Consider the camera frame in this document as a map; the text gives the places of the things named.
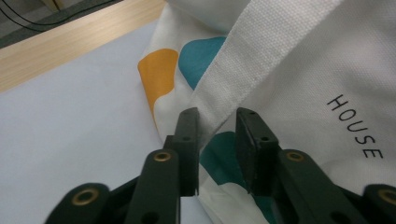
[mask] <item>teal shape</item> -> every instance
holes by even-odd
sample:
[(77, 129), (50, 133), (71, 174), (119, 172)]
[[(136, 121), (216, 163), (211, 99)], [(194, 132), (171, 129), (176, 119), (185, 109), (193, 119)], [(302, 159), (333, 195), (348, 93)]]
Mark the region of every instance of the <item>teal shape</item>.
[[(200, 156), (200, 163), (218, 184), (235, 183), (246, 189), (246, 183), (242, 177), (234, 149), (235, 133), (225, 132), (216, 134)], [(269, 197), (253, 196), (262, 214), (271, 224), (276, 223), (271, 211), (271, 199)]]
[(178, 69), (195, 90), (199, 80), (218, 54), (225, 37), (193, 40), (186, 45), (178, 57)]

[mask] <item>white fabric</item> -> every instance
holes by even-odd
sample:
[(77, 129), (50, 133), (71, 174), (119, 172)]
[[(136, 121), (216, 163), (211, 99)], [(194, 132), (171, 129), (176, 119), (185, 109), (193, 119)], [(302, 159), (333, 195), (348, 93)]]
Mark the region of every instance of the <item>white fabric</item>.
[[(180, 110), (198, 106), (204, 147), (247, 107), (282, 148), (307, 152), (335, 184), (359, 194), (368, 184), (396, 186), (395, 1), (253, 0), (230, 33), (245, 1), (169, 3), (148, 53), (227, 38), (195, 90), (177, 67), (174, 89), (155, 103), (161, 136), (172, 134)], [(247, 213), (254, 202), (243, 188), (200, 171), (199, 197), (214, 223), (266, 222)]]

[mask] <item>white cloth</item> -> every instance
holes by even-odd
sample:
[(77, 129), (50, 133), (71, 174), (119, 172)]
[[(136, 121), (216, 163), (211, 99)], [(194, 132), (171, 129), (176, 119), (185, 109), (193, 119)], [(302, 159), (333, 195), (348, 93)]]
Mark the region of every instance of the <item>white cloth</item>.
[[(335, 184), (356, 193), (372, 183), (396, 186), (396, 2), (253, 0), (228, 33), (244, 6), (235, 2), (165, 8), (143, 59), (165, 48), (179, 57), (173, 89), (153, 107), (160, 136), (172, 134), (178, 112), (197, 106), (204, 147), (233, 132), (235, 109), (247, 107), (283, 148), (307, 152)], [(230, 7), (234, 14), (224, 13)], [(208, 165), (211, 144), (201, 158), (205, 210), (214, 223), (265, 223), (256, 199), (224, 177), (221, 155)]]

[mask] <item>screw hole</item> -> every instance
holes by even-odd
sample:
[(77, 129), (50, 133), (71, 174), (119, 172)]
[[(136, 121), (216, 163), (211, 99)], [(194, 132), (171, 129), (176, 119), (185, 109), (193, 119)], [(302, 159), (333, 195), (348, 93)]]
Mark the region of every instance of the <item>screw hole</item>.
[(149, 212), (142, 216), (143, 224), (155, 224), (160, 219), (160, 216), (155, 212)]
[(291, 160), (291, 161), (303, 161), (304, 160), (304, 156), (298, 152), (288, 152), (286, 154), (286, 157)]
[(344, 213), (332, 212), (330, 217), (335, 223), (339, 224), (350, 224), (350, 219)]
[(99, 196), (99, 191), (94, 188), (84, 189), (77, 193), (73, 199), (73, 205), (82, 206), (92, 203)]
[(171, 159), (171, 154), (167, 153), (167, 152), (160, 152), (155, 154), (154, 156), (154, 160), (155, 161), (168, 161), (169, 159)]
[(396, 191), (391, 189), (380, 189), (378, 195), (385, 202), (396, 205)]

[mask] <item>brass screw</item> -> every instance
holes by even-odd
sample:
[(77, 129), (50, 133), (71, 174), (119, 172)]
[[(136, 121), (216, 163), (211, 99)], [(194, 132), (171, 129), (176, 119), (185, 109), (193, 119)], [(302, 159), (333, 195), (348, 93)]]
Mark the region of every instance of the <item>brass screw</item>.
[(155, 154), (154, 160), (155, 161), (168, 161), (172, 158), (171, 154), (168, 152), (159, 152)]
[(304, 160), (304, 156), (298, 152), (288, 152), (286, 154), (286, 157), (290, 161), (303, 161)]
[(99, 190), (94, 188), (84, 189), (73, 197), (72, 203), (73, 205), (76, 206), (86, 205), (95, 201), (98, 198), (98, 196), (99, 196)]
[(385, 202), (396, 205), (396, 191), (391, 189), (380, 189), (378, 195)]

